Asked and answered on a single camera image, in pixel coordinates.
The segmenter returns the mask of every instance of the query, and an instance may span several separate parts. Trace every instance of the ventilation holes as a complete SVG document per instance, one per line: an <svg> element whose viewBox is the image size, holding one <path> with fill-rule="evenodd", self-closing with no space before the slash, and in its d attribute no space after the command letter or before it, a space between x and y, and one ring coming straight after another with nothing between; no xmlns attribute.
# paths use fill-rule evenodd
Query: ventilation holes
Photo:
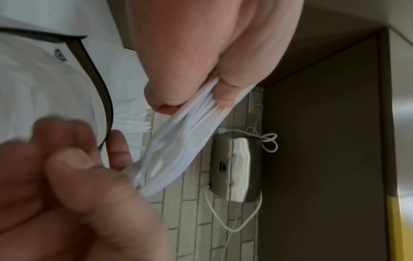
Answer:
<svg viewBox="0 0 413 261"><path fill-rule="evenodd" d="M216 152L216 140L212 140L212 147L211 147L211 160L210 160L210 166L211 168L214 167L214 162L215 162L215 152Z"/></svg>

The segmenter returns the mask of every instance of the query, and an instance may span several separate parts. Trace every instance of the white power cord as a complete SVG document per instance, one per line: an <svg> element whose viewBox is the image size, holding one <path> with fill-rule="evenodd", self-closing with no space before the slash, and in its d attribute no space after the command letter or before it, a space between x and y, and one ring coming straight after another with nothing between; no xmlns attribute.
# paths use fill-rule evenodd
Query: white power cord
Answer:
<svg viewBox="0 0 413 261"><path fill-rule="evenodd" d="M258 126L258 121L259 121L259 119L260 119L261 116L262 116L263 105L262 105L262 104L256 104L256 105L261 106L261 110L260 110L260 112L259 112L259 115L258 115L257 119L255 120L254 127L248 127L248 128L245 129L245 131L241 131L241 130L237 130L237 129L218 128L217 133L218 133L218 134L222 134L222 133L225 133L225 132L240 132L240 133L243 133L243 134L252 136L252 137L260 138L260 139L262 140L262 143L261 143L262 148L263 148L265 151L269 152L269 153L274 153L274 152L276 152L276 151L278 150L278 143L275 141L275 139L277 138L277 134L276 134L276 133L267 133L267 134L264 134L264 135L260 135L260 134L258 133L258 131L257 131L257 126ZM268 149L268 148L264 145L264 143L268 143L268 142L274 143L275 148L272 149L272 150ZM223 261L223 260L224 260L224 256L225 256L225 251L226 251L226 249L227 249L227 247L228 247L229 240L231 239L232 233L241 231L241 230L248 224L248 222L258 213L259 209L261 208L261 205L262 205L262 192L260 191L260 193L259 193L258 206L257 206L257 208L254 210L254 212L244 221L244 223L242 223L238 228L234 229L234 228L235 228L235 225L236 225L236 222L237 222L237 219L238 219L238 214L239 214L239 212L240 212L240 210L241 210L241 207L242 207L242 204L240 204L240 207L238 208L237 217L236 217L236 219L235 219L235 221L234 221L234 225L232 226L232 228L229 228L229 227L228 227L227 225L225 225L224 222L222 222L222 220L219 218L218 214L215 212L214 208L212 207L210 200L208 199L208 190L209 190L209 187L210 187L210 186L208 185L208 186L205 188L205 200L206 200L208 206L210 207L212 213L214 214L215 218L221 223L221 225L222 225L227 231L230 232L230 234L228 235L227 242L225 243L224 252L222 253L222 256L221 256L221 261Z"/></svg>

